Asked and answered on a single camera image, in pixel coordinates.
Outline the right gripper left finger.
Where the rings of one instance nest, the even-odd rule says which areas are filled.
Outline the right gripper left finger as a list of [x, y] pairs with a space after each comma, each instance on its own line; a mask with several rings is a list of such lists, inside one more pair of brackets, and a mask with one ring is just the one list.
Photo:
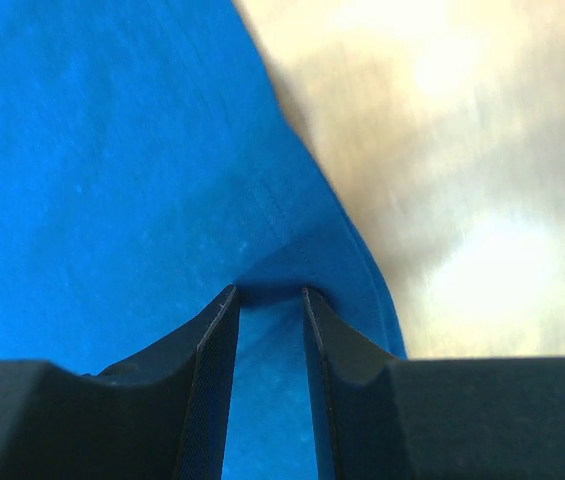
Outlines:
[[0, 479], [218, 479], [239, 330], [228, 286], [97, 375], [0, 361]]

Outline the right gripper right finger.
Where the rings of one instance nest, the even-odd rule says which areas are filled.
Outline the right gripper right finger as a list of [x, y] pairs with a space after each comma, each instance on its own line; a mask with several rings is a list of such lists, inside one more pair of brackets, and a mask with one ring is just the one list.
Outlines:
[[565, 479], [565, 357], [401, 360], [303, 292], [322, 479]]

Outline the dark blue t-shirt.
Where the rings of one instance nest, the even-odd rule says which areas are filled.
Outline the dark blue t-shirt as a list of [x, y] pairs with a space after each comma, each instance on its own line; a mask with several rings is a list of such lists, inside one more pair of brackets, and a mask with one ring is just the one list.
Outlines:
[[317, 475], [302, 290], [405, 347], [228, 1], [0, 1], [0, 359], [96, 372], [243, 304], [223, 475]]

